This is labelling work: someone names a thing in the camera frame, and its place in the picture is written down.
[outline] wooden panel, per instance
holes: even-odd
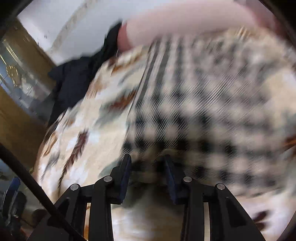
[[[17,19],[9,25],[4,39],[9,43],[17,57],[39,76],[39,81],[52,90],[55,81],[49,78],[47,73],[55,67],[55,64],[36,44]]]
[[[26,167],[33,167],[45,126],[36,123],[0,87],[0,142]]]

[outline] brown feather pattern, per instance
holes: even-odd
[[[56,133],[52,133],[52,135],[50,136],[50,139],[49,139],[49,143],[48,143],[48,146],[47,146],[47,149],[46,151],[44,152],[43,156],[47,156],[50,151],[52,150],[52,147],[54,146],[54,144],[57,142],[57,135]]]
[[[75,118],[69,117],[66,121],[65,127],[70,127],[75,122]]]
[[[112,105],[109,106],[110,110],[122,110],[125,109],[129,103],[133,100],[134,96],[136,94],[136,91],[133,90],[128,94],[128,96],[121,96],[119,99],[117,99]]]
[[[60,195],[60,191],[61,191],[62,180],[63,180],[65,174],[67,173],[67,171],[69,170],[69,168],[78,159],[78,156],[82,154],[84,146],[87,142],[87,138],[88,138],[88,131],[87,130],[84,130],[82,133],[79,133],[76,145],[74,146],[72,154],[70,155],[66,164],[64,165],[62,175],[59,179],[59,183],[58,183],[58,194],[59,195]]]
[[[57,161],[59,160],[59,152],[56,154],[52,154],[48,160],[48,163],[44,169],[44,172],[41,176],[41,180],[43,180],[45,173],[47,172],[47,170],[49,168],[51,168],[52,166],[55,166],[57,164]]]
[[[54,133],[54,131],[56,130],[57,126],[59,125],[61,119],[64,117],[65,114],[66,114],[66,112],[64,111],[62,113],[62,115],[48,128],[48,130],[44,136],[44,139],[43,139],[44,144],[46,144],[46,142],[51,137],[52,133]]]
[[[141,53],[139,55],[137,55],[133,60],[130,60],[128,63],[125,63],[125,64],[121,64],[121,65],[117,65],[117,63],[115,64],[113,70],[112,70],[112,73],[115,73],[119,70],[123,70],[123,69],[126,69],[128,68],[130,65],[132,65],[133,63],[137,62],[139,60],[139,58],[141,57]]]
[[[286,141],[284,143],[283,149],[284,151],[289,150],[296,146],[296,135],[286,138]],[[291,156],[288,158],[288,163],[291,163],[291,161],[296,157],[296,148],[294,148]]]
[[[87,93],[86,93],[86,97],[91,99],[91,98],[94,98],[96,97],[97,93],[101,90],[103,90],[105,88],[105,86],[101,83],[101,79],[100,77],[98,77],[96,80],[94,80]]]

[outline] glass panel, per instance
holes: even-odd
[[[15,173],[0,159],[0,218],[15,240],[25,241],[47,211],[22,181],[17,192],[14,192],[12,202],[8,203],[8,207],[3,205],[4,194],[15,177]]]
[[[43,123],[48,122],[54,104],[52,98],[48,97],[48,90],[42,88],[34,74],[21,68],[1,42],[0,74],[0,85],[10,97],[29,115]]]

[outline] pink sleeve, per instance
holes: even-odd
[[[165,34],[201,34],[238,26],[256,26],[252,11],[233,1],[198,0],[172,3],[135,16],[122,32],[124,50],[149,45]]]
[[[129,43],[129,40],[126,35],[126,23],[121,26],[117,36],[117,46],[120,52],[127,51],[132,49],[132,46]]]

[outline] black fabric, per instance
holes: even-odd
[[[117,36],[121,23],[109,30],[104,45],[91,57],[81,57],[53,68],[48,76],[56,81],[51,96],[55,103],[48,125],[51,126],[66,109],[81,100],[101,65],[113,57],[117,48]]]

